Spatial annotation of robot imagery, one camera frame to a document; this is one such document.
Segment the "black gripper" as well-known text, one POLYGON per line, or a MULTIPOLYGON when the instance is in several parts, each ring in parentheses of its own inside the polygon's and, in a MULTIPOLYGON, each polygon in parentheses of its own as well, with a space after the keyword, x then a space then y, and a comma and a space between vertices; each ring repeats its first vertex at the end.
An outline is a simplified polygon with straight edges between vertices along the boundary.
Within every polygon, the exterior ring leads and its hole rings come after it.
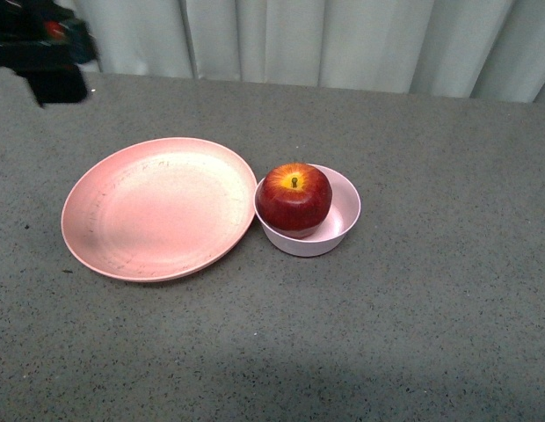
POLYGON ((0 1, 0 68, 29 84, 40 106, 83 101, 79 67, 98 59, 85 21, 54 1, 0 1))

